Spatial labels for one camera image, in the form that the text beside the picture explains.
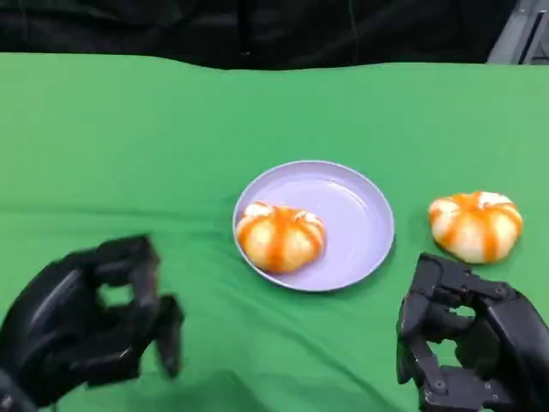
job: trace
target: pastry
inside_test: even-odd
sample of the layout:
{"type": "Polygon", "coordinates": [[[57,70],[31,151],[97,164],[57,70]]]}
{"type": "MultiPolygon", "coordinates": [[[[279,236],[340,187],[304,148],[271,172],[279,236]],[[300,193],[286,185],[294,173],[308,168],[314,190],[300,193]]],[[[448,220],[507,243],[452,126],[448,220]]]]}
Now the pastry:
{"type": "Polygon", "coordinates": [[[522,216],[504,195],[477,191],[435,200],[429,208],[432,236],[471,264],[505,258],[522,233],[522,216]]]}
{"type": "Polygon", "coordinates": [[[236,234],[248,259],[275,274],[295,271],[317,259],[326,243],[324,225],[312,213],[264,202],[246,208],[236,234]]]}

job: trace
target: black curtain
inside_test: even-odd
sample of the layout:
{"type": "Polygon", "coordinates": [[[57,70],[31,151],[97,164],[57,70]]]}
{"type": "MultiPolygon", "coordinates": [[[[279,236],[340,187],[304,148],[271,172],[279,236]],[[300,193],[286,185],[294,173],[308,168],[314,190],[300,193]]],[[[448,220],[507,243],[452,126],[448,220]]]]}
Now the black curtain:
{"type": "Polygon", "coordinates": [[[516,0],[0,0],[0,52],[225,69],[484,63],[516,0]]]}

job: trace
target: table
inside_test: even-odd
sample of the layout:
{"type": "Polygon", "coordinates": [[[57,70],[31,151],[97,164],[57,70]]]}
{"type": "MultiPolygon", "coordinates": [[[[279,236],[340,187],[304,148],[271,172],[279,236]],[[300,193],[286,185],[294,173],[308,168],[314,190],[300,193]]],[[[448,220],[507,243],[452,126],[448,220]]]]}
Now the table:
{"type": "MultiPolygon", "coordinates": [[[[417,410],[415,388],[396,383],[395,322],[419,253],[438,252],[426,208],[458,191],[516,201],[523,239],[477,272],[511,282],[549,316],[542,67],[245,72],[5,54],[0,75],[0,312],[52,259],[148,232],[162,287],[188,313],[176,382],[148,353],[140,380],[78,390],[62,411],[417,410]],[[233,245],[238,194],[265,169],[300,159],[353,167],[392,204],[393,252],[354,288],[277,288],[233,245]]],[[[440,353],[446,361],[451,346],[440,353]]]]}

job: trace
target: orange glaze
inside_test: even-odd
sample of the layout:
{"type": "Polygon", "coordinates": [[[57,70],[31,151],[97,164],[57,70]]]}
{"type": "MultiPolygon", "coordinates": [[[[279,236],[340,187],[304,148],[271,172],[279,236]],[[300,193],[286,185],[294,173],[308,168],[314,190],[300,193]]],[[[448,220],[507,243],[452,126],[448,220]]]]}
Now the orange glaze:
{"type": "Polygon", "coordinates": [[[503,258],[522,233],[516,206],[503,195],[481,191],[437,199],[429,209],[429,222],[438,244],[470,263],[503,258]]]}
{"type": "Polygon", "coordinates": [[[321,255],[325,232],[322,222],[316,216],[310,214],[314,219],[307,220],[306,212],[302,209],[268,206],[264,202],[255,202],[251,206],[254,205],[265,210],[260,215],[251,215],[247,208],[237,228],[238,242],[252,263],[273,273],[285,273],[298,269],[321,255]],[[256,231],[261,230],[259,225],[266,222],[273,229],[272,233],[266,245],[257,246],[250,237],[257,236],[256,231]],[[291,239],[298,233],[303,235],[298,239],[305,239],[305,242],[299,244],[298,260],[295,261],[296,251],[289,248],[298,242],[298,239],[291,239]],[[288,262],[289,255],[294,256],[293,263],[288,262]]]}

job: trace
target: metal frame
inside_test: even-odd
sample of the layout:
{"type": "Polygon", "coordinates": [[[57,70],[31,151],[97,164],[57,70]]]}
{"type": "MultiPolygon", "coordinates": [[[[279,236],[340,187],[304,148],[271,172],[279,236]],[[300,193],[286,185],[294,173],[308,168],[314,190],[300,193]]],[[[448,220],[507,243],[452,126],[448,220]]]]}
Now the metal frame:
{"type": "Polygon", "coordinates": [[[549,0],[519,0],[488,58],[489,64],[530,64],[549,24],[549,0]]]}

